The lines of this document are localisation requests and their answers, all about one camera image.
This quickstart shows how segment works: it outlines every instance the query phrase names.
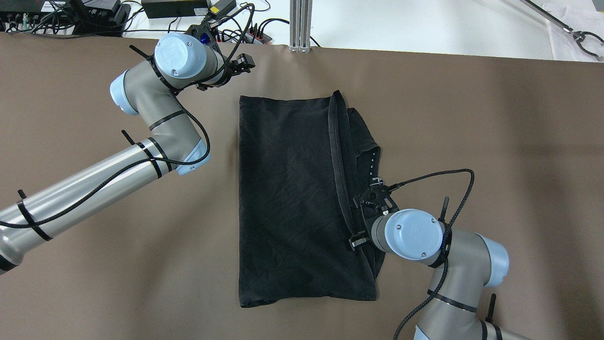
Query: blue joint cap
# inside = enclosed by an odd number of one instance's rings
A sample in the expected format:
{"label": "blue joint cap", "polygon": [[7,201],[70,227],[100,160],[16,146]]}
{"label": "blue joint cap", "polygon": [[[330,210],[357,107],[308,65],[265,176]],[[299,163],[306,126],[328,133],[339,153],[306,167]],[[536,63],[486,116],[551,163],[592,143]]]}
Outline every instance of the blue joint cap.
{"label": "blue joint cap", "polygon": [[165,74],[177,79],[197,76],[206,59],[205,46],[187,34],[168,33],[155,46],[155,63]]}
{"label": "blue joint cap", "polygon": [[[200,159],[201,156],[203,156],[205,154],[207,149],[208,149],[208,147],[205,146],[205,141],[203,139],[200,139],[199,142],[197,143],[197,145],[195,145],[195,147],[193,148],[193,150],[191,150],[191,153],[189,153],[187,158],[185,158],[183,160],[183,162],[192,162],[196,159]],[[176,172],[178,172],[178,174],[181,176],[186,175],[189,172],[197,169],[198,167],[206,164],[209,160],[210,160],[210,154],[208,154],[208,157],[204,158],[203,160],[201,160],[195,164],[179,165],[176,168]]]}
{"label": "blue joint cap", "polygon": [[126,97],[126,90],[124,89],[124,78],[126,77],[126,72],[128,71],[124,71],[124,73],[111,82],[111,85],[109,86],[109,94],[111,94],[111,99],[114,100],[114,103],[119,106],[122,111],[135,116],[138,114],[138,112],[132,108],[132,105],[130,105],[128,98]]}
{"label": "blue joint cap", "polygon": [[503,282],[503,278],[507,275],[507,272],[510,269],[510,257],[506,248],[501,244],[480,234],[476,235],[480,236],[480,238],[482,238],[484,243],[487,245],[487,250],[489,251],[489,256],[491,259],[491,276],[489,278],[489,282],[487,282],[484,286],[497,287]]}
{"label": "blue joint cap", "polygon": [[423,332],[422,330],[416,326],[416,334],[413,337],[413,340],[430,340]]}
{"label": "blue joint cap", "polygon": [[413,261],[431,257],[443,242],[440,223],[429,213],[417,209],[395,212],[384,231],[390,249]]}

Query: brown paper surface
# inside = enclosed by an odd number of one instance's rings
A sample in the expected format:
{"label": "brown paper surface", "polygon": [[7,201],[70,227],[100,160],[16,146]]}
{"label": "brown paper surface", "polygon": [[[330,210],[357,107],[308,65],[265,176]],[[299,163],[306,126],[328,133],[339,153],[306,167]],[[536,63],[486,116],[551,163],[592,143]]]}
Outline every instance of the brown paper surface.
{"label": "brown paper surface", "polygon": [[[149,136],[109,84],[155,41],[0,34],[0,208]],[[341,90],[383,150],[387,183],[472,168],[456,227],[503,244],[510,271],[486,289],[495,322],[534,339],[604,338],[604,65],[287,46],[247,46],[257,67],[179,98],[212,159],[170,174],[31,251],[0,276],[1,339],[388,339],[426,296],[431,269],[387,255],[375,302],[295,298],[241,309],[240,95]],[[402,208],[450,213],[467,174],[398,190]],[[413,319],[402,339],[413,338]]]}

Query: white table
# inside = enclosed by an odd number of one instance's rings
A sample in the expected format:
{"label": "white table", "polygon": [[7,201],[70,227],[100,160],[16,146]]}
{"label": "white table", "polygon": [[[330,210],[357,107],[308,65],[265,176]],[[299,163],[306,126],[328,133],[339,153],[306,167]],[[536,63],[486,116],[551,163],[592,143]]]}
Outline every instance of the white table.
{"label": "white table", "polygon": [[[570,4],[595,10],[591,0],[535,0],[535,3]],[[257,9],[266,8],[261,0]],[[266,18],[289,20],[289,1],[272,0],[271,10],[257,12],[254,22]],[[138,6],[133,5],[133,12]],[[243,26],[248,14],[237,20]],[[167,29],[172,18],[135,18],[131,29]],[[200,17],[185,17],[185,30]],[[235,29],[233,23],[225,28]],[[289,27],[270,23],[265,33],[275,44],[289,44]],[[545,19],[519,0],[314,0],[311,35],[322,47],[390,50],[475,56],[552,59]],[[162,32],[133,32],[133,38],[160,38]]]}

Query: black cable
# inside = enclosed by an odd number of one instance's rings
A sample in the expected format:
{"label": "black cable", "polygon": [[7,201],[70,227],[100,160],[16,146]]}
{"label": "black cable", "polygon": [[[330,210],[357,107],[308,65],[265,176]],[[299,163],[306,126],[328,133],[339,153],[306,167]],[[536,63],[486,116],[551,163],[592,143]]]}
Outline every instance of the black cable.
{"label": "black cable", "polygon": [[231,35],[233,35],[233,34],[234,34],[234,35],[235,35],[235,37],[238,37],[238,36],[240,36],[240,35],[241,35],[241,32],[242,32],[242,31],[240,31],[240,30],[234,30],[234,31],[233,31],[233,30],[229,30],[228,28],[225,28],[224,30],[222,30],[222,32],[225,32],[225,33],[231,32],[231,33],[230,33]]}
{"label": "black cable", "polygon": [[[38,36],[40,38],[48,38],[48,39],[79,39],[79,38],[86,38],[86,37],[91,37],[91,36],[101,36],[100,34],[103,33],[119,33],[119,34],[123,34],[123,33],[130,33],[130,32],[165,32],[166,30],[123,30],[123,31],[101,31],[101,32],[95,32],[95,33],[90,33],[90,34],[79,34],[79,35],[75,35],[75,36],[52,36],[52,35],[48,35],[48,34],[40,34],[40,33],[32,33],[29,31],[23,32],[23,33],[28,33],[31,34],[33,36]],[[172,30],[172,32],[181,32],[184,33],[186,31],[182,31],[182,30]]]}
{"label": "black cable", "polygon": [[[459,169],[459,170],[439,171],[439,172],[434,172],[432,174],[428,174],[428,175],[424,175],[424,176],[421,176],[421,177],[417,177],[417,178],[414,178],[414,179],[411,179],[411,180],[403,181],[403,182],[400,182],[400,183],[397,183],[395,185],[392,185],[392,186],[388,187],[388,191],[389,192],[393,192],[394,190],[399,189],[403,185],[407,185],[407,184],[413,183],[415,181],[423,180],[423,179],[426,179],[428,177],[433,177],[433,176],[438,176],[438,175],[446,175],[446,174],[458,174],[460,172],[468,172],[468,173],[470,173],[470,182],[469,182],[469,184],[467,186],[467,190],[466,190],[465,195],[461,199],[459,207],[457,207],[457,210],[455,211],[455,213],[453,214],[453,216],[451,217],[451,219],[449,220],[449,222],[445,224],[445,232],[443,233],[443,242],[442,242],[442,245],[441,245],[441,248],[440,248],[441,252],[443,252],[443,251],[446,250],[446,247],[448,245],[446,244],[445,240],[447,240],[449,238],[449,236],[451,234],[451,228],[453,227],[453,223],[455,223],[455,220],[459,216],[459,213],[463,209],[463,206],[466,204],[467,198],[470,196],[470,192],[472,192],[472,187],[474,187],[474,171],[472,171],[471,169]],[[443,275],[440,277],[440,281],[436,285],[436,288],[427,297],[427,299],[425,299],[415,309],[413,309],[411,312],[409,312],[409,314],[407,314],[407,316],[405,317],[405,319],[403,319],[403,321],[401,321],[401,323],[399,324],[398,328],[394,332],[393,340],[398,340],[400,332],[402,331],[402,329],[405,326],[405,324],[407,324],[407,322],[409,322],[409,320],[415,314],[417,314],[420,310],[422,310],[424,307],[426,307],[430,303],[430,301],[432,301],[436,297],[436,295],[438,295],[440,289],[442,288],[443,284],[445,283],[445,279],[447,277],[447,273],[448,272],[449,272],[449,259],[445,258],[445,261],[443,263]]]}
{"label": "black cable", "polygon": [[132,16],[131,16],[130,18],[126,19],[126,20],[125,20],[124,22],[122,22],[121,24],[117,24],[117,25],[111,25],[111,26],[100,25],[100,24],[98,24],[98,23],[96,23],[96,22],[92,22],[92,21],[88,21],[88,20],[82,19],[82,18],[78,17],[77,15],[74,15],[74,14],[72,14],[72,13],[70,13],[70,12],[67,12],[67,11],[64,11],[64,12],[65,12],[65,14],[66,14],[66,15],[68,15],[68,16],[70,16],[70,17],[72,17],[72,18],[75,18],[75,19],[77,19],[78,21],[84,22],[84,23],[86,23],[86,24],[88,24],[88,25],[93,25],[93,26],[96,26],[96,27],[102,27],[102,28],[117,28],[117,27],[121,27],[121,26],[123,26],[125,23],[127,23],[127,22],[129,22],[129,21],[133,20],[133,19],[134,19],[134,17],[135,17],[137,14],[139,14],[139,13],[141,13],[141,12],[144,12],[144,11],[145,11],[145,9],[144,9],[144,8],[139,8],[139,9],[138,9],[136,12],[134,12],[134,13],[132,14]]}
{"label": "black cable", "polygon": [[[184,108],[184,106],[182,106],[182,104],[178,101],[178,99],[176,98],[176,96],[174,94],[171,93],[170,97],[172,97],[172,99],[176,102],[176,104],[178,104],[178,106],[180,107],[180,109],[183,112],[185,112],[189,116],[189,118],[191,118],[191,120],[194,121],[194,123],[197,124],[197,126],[199,127],[199,129],[202,131],[202,133],[204,135],[205,143],[207,145],[207,149],[205,151],[205,154],[203,154],[198,159],[190,161],[190,162],[182,162],[182,161],[173,160],[173,159],[165,159],[165,158],[162,158],[162,157],[153,157],[153,158],[148,157],[148,158],[141,159],[141,160],[138,160],[136,162],[133,162],[131,164],[128,164],[125,167],[123,167],[120,170],[118,170],[113,175],[111,175],[109,178],[107,178],[105,181],[103,181],[101,184],[99,184],[96,188],[94,188],[91,192],[89,192],[84,197],[82,197],[81,199],[79,199],[77,202],[73,203],[72,205],[68,206],[67,208],[65,208],[64,210],[60,211],[59,213],[57,213],[57,214],[55,214],[53,216],[50,216],[48,218],[45,218],[44,220],[40,220],[40,221],[35,222],[34,225],[35,226],[41,226],[41,225],[46,224],[48,222],[54,221],[57,218],[60,218],[61,216],[64,216],[65,214],[69,213],[70,211],[72,211],[75,208],[77,208],[78,206],[80,206],[85,201],[89,200],[93,195],[95,195],[96,193],[98,193],[107,184],[109,184],[109,182],[111,182],[112,180],[114,180],[115,178],[117,178],[119,175],[123,174],[124,172],[128,171],[129,169],[132,169],[133,167],[135,167],[137,165],[140,165],[140,164],[143,164],[143,163],[146,163],[146,162],[154,162],[154,161],[167,162],[167,163],[172,163],[172,164],[177,164],[177,165],[193,165],[195,163],[199,163],[199,162],[203,161],[204,159],[206,159],[208,157],[208,155],[210,154],[210,137],[208,136],[208,133],[207,133],[205,127],[203,126],[203,124],[201,124],[201,122],[194,115],[192,115],[191,112],[189,112],[186,108]],[[26,229],[26,228],[32,227],[31,224],[15,224],[15,223],[7,223],[7,222],[4,222],[4,221],[0,221],[0,226],[10,227],[10,228],[14,228],[14,229]]]}
{"label": "black cable", "polygon": [[239,21],[235,20],[235,18],[231,18],[231,20],[233,20],[235,22],[235,24],[237,25],[237,28],[239,28],[240,31],[243,31],[243,29],[241,28],[241,25],[239,24]]}
{"label": "black cable", "polygon": [[[264,30],[265,30],[266,26],[267,26],[268,24],[270,24],[271,22],[273,22],[273,21],[283,22],[283,23],[285,23],[285,24],[288,24],[288,25],[289,25],[289,21],[287,21],[287,20],[285,20],[285,19],[280,19],[280,18],[270,18],[270,19],[264,20],[263,22],[261,22],[261,23],[260,23],[260,26],[261,26],[261,28],[260,28],[260,37],[261,37],[261,38],[263,38],[263,37],[264,37]],[[315,40],[315,38],[313,38],[312,36],[310,36],[310,40],[312,40],[312,41],[315,43],[315,45],[317,45],[317,47],[321,47],[321,46],[319,45],[319,43],[318,43],[318,42]]]}
{"label": "black cable", "polygon": [[53,34],[57,34],[59,32],[59,30],[57,29],[57,26],[60,26],[59,25],[60,22],[59,22],[59,16],[58,15],[53,16],[52,23],[53,23]]}
{"label": "black cable", "polygon": [[170,21],[170,25],[168,25],[168,33],[170,33],[170,29],[172,28],[172,24],[174,24],[178,18],[180,18],[179,16],[174,18],[174,20]]}
{"label": "black cable", "polygon": [[[256,12],[266,12],[266,11],[269,11],[269,10],[271,9],[271,3],[270,3],[270,2],[268,2],[268,0],[262,0],[262,1],[264,1],[264,2],[265,2],[267,5],[268,5],[268,8],[263,9],[263,10],[255,10]],[[247,6],[248,4],[249,4],[249,3],[248,3],[247,1],[245,1],[245,2],[242,2],[242,3],[241,3],[239,6],[240,6],[240,7],[245,7],[245,6]]]}
{"label": "black cable", "polygon": [[[254,4],[248,4],[245,7],[240,8],[233,15],[231,15],[231,17],[233,17],[236,14],[240,13],[243,9],[248,8],[248,7],[249,7],[249,10],[250,10],[250,16],[248,18],[248,22],[247,22],[246,27],[245,27],[246,30],[248,30],[249,26],[251,25],[252,17],[254,15]],[[165,31],[165,30],[132,30],[132,31]],[[30,34],[35,35],[35,36],[42,36],[42,35],[34,34],[34,33],[30,33]],[[237,41],[237,44],[233,47],[233,50],[231,51],[231,54],[226,58],[226,60],[231,60],[231,58],[233,58],[233,56],[235,55],[235,52],[237,51],[237,48],[239,47],[239,45],[242,42],[243,34],[244,33],[242,32],[241,38]],[[72,36],[72,37],[65,37],[65,38],[57,38],[57,37],[50,37],[50,36],[43,36],[43,37],[45,37],[45,38],[53,38],[53,39],[75,39],[75,38],[82,38],[84,36],[92,36],[92,35],[95,35],[95,34],[86,34],[86,35],[83,35],[83,36]],[[224,68],[226,67],[226,65],[227,65],[227,63],[225,61],[224,64],[212,76],[210,76],[208,78],[208,80],[212,79],[213,77],[215,77],[216,75],[218,75],[222,70],[224,70]],[[197,124],[197,126],[199,127],[199,129],[202,131],[202,133],[204,135],[204,139],[205,139],[206,145],[207,145],[207,149],[206,149],[205,153],[201,157],[199,157],[197,160],[193,160],[193,161],[190,161],[190,162],[182,162],[182,161],[178,161],[178,160],[165,159],[165,158],[162,158],[162,157],[153,157],[153,158],[148,157],[146,159],[141,159],[139,161],[133,162],[133,163],[131,163],[131,164],[123,167],[122,169],[120,169],[119,171],[117,171],[116,173],[114,173],[113,175],[111,175],[109,178],[107,178],[105,181],[103,181],[101,184],[99,184],[95,189],[93,189],[91,192],[89,192],[88,194],[86,194],[84,197],[82,197],[81,199],[79,199],[74,204],[70,205],[69,207],[65,208],[64,210],[60,211],[59,213],[57,213],[57,214],[55,214],[53,216],[50,216],[48,218],[45,218],[44,220],[40,220],[40,221],[35,222],[34,225],[35,226],[41,226],[41,225],[46,224],[48,222],[54,221],[57,218],[60,218],[61,216],[64,216],[65,214],[69,213],[73,209],[75,209],[78,206],[80,206],[85,201],[89,200],[93,195],[95,195],[98,191],[100,191],[101,189],[103,189],[103,187],[105,187],[109,182],[111,182],[112,180],[114,180],[116,177],[118,177],[119,175],[121,175],[125,171],[133,168],[136,165],[143,164],[145,162],[155,162],[155,161],[167,162],[167,163],[176,164],[176,165],[193,165],[193,164],[199,163],[202,160],[206,159],[208,157],[208,155],[210,154],[210,137],[208,136],[208,133],[205,130],[205,127],[203,126],[203,124],[201,124],[201,122],[194,115],[191,114],[191,112],[189,112],[184,106],[182,106],[182,104],[180,103],[180,101],[176,98],[175,94],[170,93],[170,97],[176,102],[176,104],[180,107],[180,109],[183,112],[185,112],[189,116],[189,118],[192,121],[194,121],[195,124]],[[26,228],[32,227],[32,225],[30,225],[30,224],[15,224],[15,223],[7,223],[7,222],[4,222],[4,221],[0,221],[0,226],[17,228],[17,229],[26,229]]]}
{"label": "black cable", "polygon": [[254,41],[256,40],[256,35],[257,34],[258,34],[258,24],[254,24],[254,30],[253,30],[253,33],[252,33],[252,41],[250,42],[250,44],[254,43]]}
{"label": "black cable", "polygon": [[[233,50],[231,51],[231,53],[228,55],[228,57],[223,58],[223,64],[221,67],[218,68],[218,70],[216,70],[216,72],[214,72],[212,75],[208,76],[205,79],[199,80],[195,83],[205,83],[208,80],[216,77],[218,74],[220,74],[220,72],[222,72],[222,70],[225,69],[225,67],[227,67],[227,63],[229,60],[231,60],[233,58],[233,56],[235,55],[235,53],[237,52],[237,49],[239,48],[239,45],[241,45],[241,43],[245,40],[245,32],[247,32],[249,30],[249,26],[252,24],[252,18],[254,17],[254,9],[255,6],[254,4],[247,4],[245,5],[245,7],[242,7],[240,9],[238,9],[237,11],[235,11],[235,13],[231,14],[228,17],[223,18],[222,20],[219,21],[219,25],[222,24],[223,22],[229,21],[230,19],[232,19],[233,17],[235,17],[235,15],[238,15],[239,13],[241,13],[241,11],[243,11],[244,9],[250,7],[249,9],[249,18],[248,18],[248,22],[245,24],[245,31],[241,32],[241,35],[239,36],[239,40],[237,40],[237,42],[235,43],[235,46],[233,47]],[[187,86],[185,86],[184,88],[187,88],[195,83],[191,83]]]}
{"label": "black cable", "polygon": [[220,31],[220,34],[222,34],[222,41],[224,40],[224,37],[227,36],[229,37],[229,39],[232,39],[233,41],[235,41],[240,35],[241,33],[237,33],[237,31],[233,31],[233,30],[229,30],[229,29],[224,29],[222,31]]}
{"label": "black cable", "polygon": [[57,8],[57,9],[55,9],[54,11],[52,11],[52,12],[50,12],[50,13],[46,14],[45,16],[43,16],[43,17],[40,19],[40,22],[39,22],[39,23],[38,23],[38,24],[37,24],[35,27],[33,27],[33,28],[29,28],[29,29],[26,29],[26,30],[16,30],[16,31],[11,31],[11,32],[9,32],[9,31],[7,30],[7,33],[8,33],[8,34],[15,34],[15,33],[21,33],[21,32],[37,31],[38,29],[40,29],[40,26],[42,26],[42,24],[44,24],[44,22],[45,22],[45,21],[46,21],[48,18],[52,18],[52,17],[54,17],[54,15],[56,15],[58,12],[60,12],[61,10],[63,10],[63,7],[65,7],[65,6],[67,6],[67,2],[65,3],[65,5],[60,6],[60,8]]}

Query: black power adapter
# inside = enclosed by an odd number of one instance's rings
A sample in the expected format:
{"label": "black power adapter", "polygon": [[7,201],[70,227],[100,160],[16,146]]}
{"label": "black power adapter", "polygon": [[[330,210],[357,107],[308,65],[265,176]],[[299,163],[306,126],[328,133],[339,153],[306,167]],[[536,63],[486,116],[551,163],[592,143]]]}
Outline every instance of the black power adapter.
{"label": "black power adapter", "polygon": [[178,16],[205,16],[209,0],[142,0],[141,4],[149,19],[175,18]]}

